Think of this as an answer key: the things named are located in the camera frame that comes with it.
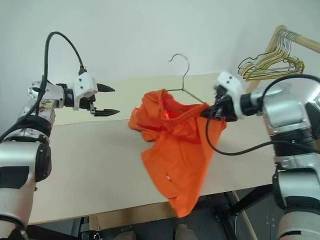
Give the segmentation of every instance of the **shoe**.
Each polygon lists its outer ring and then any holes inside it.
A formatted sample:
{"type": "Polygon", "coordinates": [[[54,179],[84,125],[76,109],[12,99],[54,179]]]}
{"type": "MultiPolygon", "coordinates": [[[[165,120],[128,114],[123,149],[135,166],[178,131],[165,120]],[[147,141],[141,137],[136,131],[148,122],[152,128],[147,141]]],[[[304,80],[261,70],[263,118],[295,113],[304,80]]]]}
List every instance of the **shoe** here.
{"type": "Polygon", "coordinates": [[[137,239],[137,236],[133,231],[126,231],[116,236],[114,240],[136,240],[136,239],[137,239]]]}
{"type": "Polygon", "coordinates": [[[185,224],[179,224],[175,229],[174,240],[198,240],[194,231],[188,228],[185,224]]]}

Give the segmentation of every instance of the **black cable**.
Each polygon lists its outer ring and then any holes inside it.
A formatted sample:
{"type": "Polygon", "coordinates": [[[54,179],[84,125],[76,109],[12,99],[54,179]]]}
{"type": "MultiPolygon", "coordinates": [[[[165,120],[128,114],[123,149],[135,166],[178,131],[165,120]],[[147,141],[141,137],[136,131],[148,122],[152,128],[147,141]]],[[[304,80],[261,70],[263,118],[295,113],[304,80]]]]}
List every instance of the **black cable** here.
{"type": "Polygon", "coordinates": [[[0,136],[0,143],[4,140],[4,138],[10,134],[11,132],[19,129],[18,126],[21,125],[21,123],[23,123],[28,116],[30,116],[34,111],[36,111],[35,115],[37,116],[39,114],[39,105],[40,102],[45,94],[46,91],[46,87],[47,87],[47,82],[48,82],[48,54],[49,54],[49,43],[50,40],[52,38],[53,35],[60,35],[61,37],[63,37],[72,47],[72,49],[74,50],[79,63],[80,63],[80,69],[84,69],[84,65],[82,63],[82,60],[80,58],[80,55],[76,49],[76,47],[73,45],[73,43],[61,32],[58,31],[53,31],[51,32],[48,37],[46,38],[45,41],[45,47],[44,47],[44,71],[43,71],[43,75],[42,75],[42,80],[40,83],[40,87],[37,89],[38,91],[38,97],[34,103],[34,105],[29,109],[29,111],[22,117],[19,118],[19,120],[13,124],[11,127],[9,127],[9,129],[7,131],[5,131],[1,136],[0,136]]]}
{"type": "MultiPolygon", "coordinates": [[[[287,79],[294,79],[294,78],[305,78],[305,79],[312,79],[312,80],[315,80],[317,81],[318,83],[320,83],[320,78],[316,77],[316,76],[312,76],[312,75],[308,75],[308,74],[295,74],[295,75],[290,75],[290,76],[283,76],[283,77],[280,77],[278,78],[277,80],[273,81],[272,83],[270,83],[266,89],[264,90],[262,96],[261,96],[261,100],[260,100],[260,106],[262,106],[263,104],[263,100],[265,98],[265,95],[267,93],[267,91],[273,86],[275,85],[276,83],[279,83],[283,80],[287,80],[287,79]]],[[[256,146],[253,146],[253,147],[250,147],[246,150],[243,150],[243,151],[237,151],[237,152],[224,152],[224,151],[221,151],[219,149],[217,149],[213,144],[212,142],[210,141],[210,137],[209,137],[209,125],[210,125],[210,120],[212,119],[213,115],[214,115],[214,111],[215,111],[215,105],[212,106],[211,108],[212,110],[210,111],[209,113],[209,116],[207,118],[207,121],[206,121],[206,125],[205,125],[205,137],[206,137],[206,140],[207,142],[209,143],[210,147],[215,150],[217,153],[219,154],[222,154],[222,155],[227,155],[227,156],[237,156],[237,155],[242,155],[242,154],[246,154],[246,153],[249,153],[249,152],[252,152],[254,150],[257,150],[257,149],[260,149],[260,148],[263,148],[265,146],[268,146],[268,145],[273,145],[273,144],[286,144],[286,145],[291,145],[291,146],[294,146],[294,147],[298,147],[300,149],[303,149],[303,150],[306,150],[306,151],[309,151],[311,153],[317,153],[317,154],[320,154],[320,150],[318,149],[315,149],[315,148],[312,148],[312,147],[308,147],[306,145],[303,145],[303,144],[299,144],[299,143],[295,143],[295,142],[290,142],[290,141],[284,141],[284,140],[274,140],[274,141],[267,141],[267,142],[264,142],[264,143],[261,143],[259,145],[256,145],[256,146]]]]}

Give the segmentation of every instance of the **wooden rack pole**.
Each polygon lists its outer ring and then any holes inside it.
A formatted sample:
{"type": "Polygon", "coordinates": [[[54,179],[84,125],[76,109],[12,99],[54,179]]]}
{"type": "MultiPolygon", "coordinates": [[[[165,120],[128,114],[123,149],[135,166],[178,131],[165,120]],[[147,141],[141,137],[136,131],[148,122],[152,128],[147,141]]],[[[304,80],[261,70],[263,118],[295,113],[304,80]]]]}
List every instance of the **wooden rack pole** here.
{"type": "MultiPolygon", "coordinates": [[[[266,53],[270,53],[272,51],[274,51],[277,47],[277,39],[276,39],[276,36],[277,36],[277,33],[280,31],[280,30],[283,30],[283,29],[287,29],[287,27],[285,25],[279,25],[276,27],[273,35],[272,35],[272,38],[265,50],[266,53]]],[[[302,36],[302,35],[297,35],[293,40],[292,42],[296,43],[296,44],[299,44],[307,49],[310,49],[312,51],[315,51],[317,53],[320,54],[320,43],[317,42],[317,41],[314,41],[310,38],[307,38],[305,36],[302,36]]],[[[250,84],[249,86],[247,87],[246,89],[246,92],[247,93],[251,93],[254,89],[257,88],[257,86],[259,85],[260,81],[259,80],[253,80],[253,81],[250,81],[250,84]]]]}

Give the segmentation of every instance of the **orange t-shirt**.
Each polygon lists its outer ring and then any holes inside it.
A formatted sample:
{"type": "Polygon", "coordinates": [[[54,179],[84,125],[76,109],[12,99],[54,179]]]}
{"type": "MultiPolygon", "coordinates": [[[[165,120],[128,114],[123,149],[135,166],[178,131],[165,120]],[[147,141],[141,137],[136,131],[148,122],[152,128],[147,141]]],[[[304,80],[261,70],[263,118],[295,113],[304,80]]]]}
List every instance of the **orange t-shirt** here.
{"type": "MultiPolygon", "coordinates": [[[[182,105],[162,89],[145,94],[129,121],[129,127],[141,131],[144,140],[155,141],[141,158],[179,218],[197,203],[214,153],[206,139],[207,119],[200,116],[209,107],[206,103],[182,105]]],[[[211,120],[209,136],[214,145],[225,127],[225,121],[211,120]]]]}

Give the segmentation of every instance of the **floor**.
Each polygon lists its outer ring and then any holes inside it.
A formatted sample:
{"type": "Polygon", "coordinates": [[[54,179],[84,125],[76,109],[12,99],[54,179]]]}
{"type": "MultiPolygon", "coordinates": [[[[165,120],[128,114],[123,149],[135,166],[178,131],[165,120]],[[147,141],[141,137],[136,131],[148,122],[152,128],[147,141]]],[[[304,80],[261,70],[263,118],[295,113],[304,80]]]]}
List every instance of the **floor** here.
{"type": "MultiPolygon", "coordinates": [[[[237,191],[239,197],[245,196],[252,189],[237,191]]],[[[277,222],[283,211],[278,208],[270,195],[246,210],[254,232],[259,240],[275,240],[277,222]]],[[[60,222],[40,224],[43,228],[48,228],[57,232],[77,236],[79,231],[79,219],[66,220],[60,222]]],[[[141,240],[173,240],[174,230],[178,224],[187,224],[192,229],[199,240],[226,240],[220,223],[215,218],[212,210],[208,208],[196,209],[185,218],[168,218],[146,223],[113,227],[101,231],[100,236],[104,240],[112,240],[123,231],[134,231],[141,240]]],[[[252,239],[249,235],[247,225],[242,216],[236,221],[236,234],[239,240],[252,239]]]]}

